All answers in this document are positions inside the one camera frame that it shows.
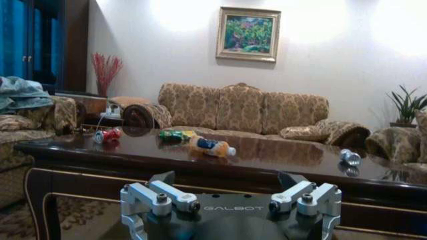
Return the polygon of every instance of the blue cloth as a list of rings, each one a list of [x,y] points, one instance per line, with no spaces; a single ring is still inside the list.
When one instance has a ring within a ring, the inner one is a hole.
[[[19,109],[53,105],[41,84],[16,76],[0,77],[0,114],[15,113]]]

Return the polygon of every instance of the bottle cap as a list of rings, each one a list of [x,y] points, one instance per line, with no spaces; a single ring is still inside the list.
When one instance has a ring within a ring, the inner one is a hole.
[[[227,155],[228,155],[228,156],[236,155],[236,149],[235,149],[233,147],[229,147],[229,148],[228,148]]]

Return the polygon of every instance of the carpet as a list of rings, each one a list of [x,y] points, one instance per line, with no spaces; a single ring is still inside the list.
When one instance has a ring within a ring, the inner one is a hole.
[[[100,239],[120,222],[120,205],[97,200],[57,197],[63,240]],[[0,212],[0,239],[35,240],[36,230],[27,203]]]

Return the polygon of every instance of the brown floral sofa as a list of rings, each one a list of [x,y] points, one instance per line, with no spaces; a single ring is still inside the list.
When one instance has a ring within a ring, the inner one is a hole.
[[[244,83],[224,88],[165,83],[157,100],[159,105],[132,104],[124,109],[131,126],[353,148],[364,146],[371,133],[360,124],[327,119],[324,97],[263,92]]]
[[[427,172],[427,112],[415,113],[418,128],[387,127],[365,139],[368,153]]]
[[[24,198],[24,174],[33,160],[32,156],[15,151],[16,142],[61,135],[76,127],[75,100],[51,98],[52,106],[0,115],[0,208]]]

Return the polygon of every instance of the framed painting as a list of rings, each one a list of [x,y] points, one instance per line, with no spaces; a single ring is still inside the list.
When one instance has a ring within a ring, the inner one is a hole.
[[[220,7],[216,57],[276,62],[280,11]]]

